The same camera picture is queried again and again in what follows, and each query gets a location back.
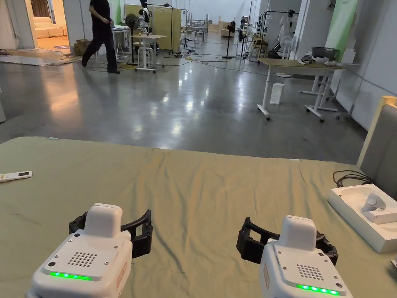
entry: white box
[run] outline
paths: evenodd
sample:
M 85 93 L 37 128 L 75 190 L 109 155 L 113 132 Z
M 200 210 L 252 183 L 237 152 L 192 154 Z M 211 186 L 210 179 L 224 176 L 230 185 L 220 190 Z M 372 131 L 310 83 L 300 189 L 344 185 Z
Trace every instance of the white box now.
M 281 97 L 283 96 L 285 84 L 273 84 L 272 95 L 270 96 L 270 104 L 280 104 Z
M 331 189 L 328 202 L 377 252 L 397 250 L 397 222 L 376 224 L 363 215 L 361 209 L 372 192 L 386 203 L 385 212 L 397 208 L 397 202 L 373 184 Z

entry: standing desk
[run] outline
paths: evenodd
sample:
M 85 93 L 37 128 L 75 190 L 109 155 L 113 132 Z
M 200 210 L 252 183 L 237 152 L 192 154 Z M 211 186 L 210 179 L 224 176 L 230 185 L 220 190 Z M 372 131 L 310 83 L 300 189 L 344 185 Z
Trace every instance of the standing desk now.
M 268 76 L 266 78 L 265 85 L 265 94 L 263 96 L 263 103 L 258 104 L 258 109 L 266 116 L 266 120 L 270 120 L 270 113 L 266 111 L 266 102 L 270 100 L 270 96 L 272 95 L 273 87 L 270 85 L 271 75 L 272 73 L 282 73 L 282 74 L 300 74 L 300 75 L 314 75 L 314 76 L 322 76 L 322 82 L 320 86 L 320 90 L 317 93 L 316 103 L 314 106 L 305 105 L 305 108 L 308 112 L 312 112 L 318 118 L 320 118 L 320 122 L 324 122 L 323 116 L 318 112 L 318 110 L 326 110 L 330 111 L 331 109 L 325 108 L 322 105 L 324 101 L 327 99 L 330 86 L 331 79 L 333 73 L 336 70 L 344 69 L 341 66 L 326 66 L 325 64 L 318 64 L 313 62 L 312 64 L 302 65 L 296 60 L 285 60 L 285 59 L 270 59 L 270 58 L 259 58 L 258 64 L 264 63 L 269 67 Z
M 155 71 L 154 68 L 148 68 L 148 67 L 147 67 L 147 63 L 146 63 L 146 44 L 147 44 L 147 43 L 148 43 L 148 44 L 154 43 L 154 47 L 153 47 L 153 67 L 154 67 L 154 65 L 160 65 L 160 66 L 162 66 L 162 67 L 164 68 L 164 64 L 162 64 L 162 63 L 155 63 L 155 62 L 154 62 L 154 59 L 157 57 L 156 41 L 157 41 L 158 39 L 164 38 L 164 37 L 167 37 L 167 36 L 166 36 L 166 35 L 156 35 L 156 34 L 149 34 L 149 35 L 142 34 L 142 35 L 131 35 L 131 36 L 130 36 L 130 44 L 132 44 L 132 42 L 131 42 L 132 39 L 141 39 L 141 40 L 142 40 L 142 48 L 143 48 L 143 51 L 144 51 L 144 55 L 143 55 L 143 67 L 139 67 L 139 65 L 138 65 L 138 67 L 135 68 L 135 71 L 138 71 L 138 69 L 139 69 L 139 70 L 152 70 L 153 73 L 156 73 L 156 71 Z M 129 51 L 130 51 L 130 54 L 133 55 L 132 46 L 130 47 L 130 50 L 129 50 Z

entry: curtain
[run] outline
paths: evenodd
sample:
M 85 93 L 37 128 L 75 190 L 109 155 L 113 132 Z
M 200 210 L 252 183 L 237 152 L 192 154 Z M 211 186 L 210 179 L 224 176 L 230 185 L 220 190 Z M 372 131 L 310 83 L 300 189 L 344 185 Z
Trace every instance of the curtain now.
M 33 15 L 35 17 L 50 17 L 47 0 L 31 0 Z

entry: black cable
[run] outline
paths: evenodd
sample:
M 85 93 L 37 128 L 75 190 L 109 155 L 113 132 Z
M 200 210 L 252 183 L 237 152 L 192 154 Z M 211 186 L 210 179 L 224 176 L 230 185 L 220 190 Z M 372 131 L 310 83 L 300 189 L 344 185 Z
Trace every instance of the black cable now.
M 346 174 L 339 178 L 338 180 L 335 179 L 335 174 L 337 173 L 344 173 L 344 172 L 349 172 L 349 174 Z M 366 174 L 354 171 L 354 170 L 342 170 L 342 171 L 336 171 L 332 174 L 333 181 L 337 185 L 337 187 L 344 187 L 343 186 L 343 181 L 346 179 L 352 179 L 352 180 L 359 180 L 363 181 L 363 184 L 369 184 L 372 183 L 372 179 L 367 176 Z

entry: person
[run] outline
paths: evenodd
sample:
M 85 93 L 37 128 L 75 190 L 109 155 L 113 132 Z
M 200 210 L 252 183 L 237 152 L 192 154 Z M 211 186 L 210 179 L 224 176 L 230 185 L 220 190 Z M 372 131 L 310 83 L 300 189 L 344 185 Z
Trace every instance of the person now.
M 88 45 L 83 55 L 81 64 L 86 67 L 88 60 L 99 50 L 102 44 L 106 47 L 106 58 L 108 59 L 108 72 L 119 74 L 117 70 L 116 52 L 111 26 L 114 25 L 110 18 L 110 7 L 108 0 L 91 0 L 89 11 L 93 19 L 93 40 Z

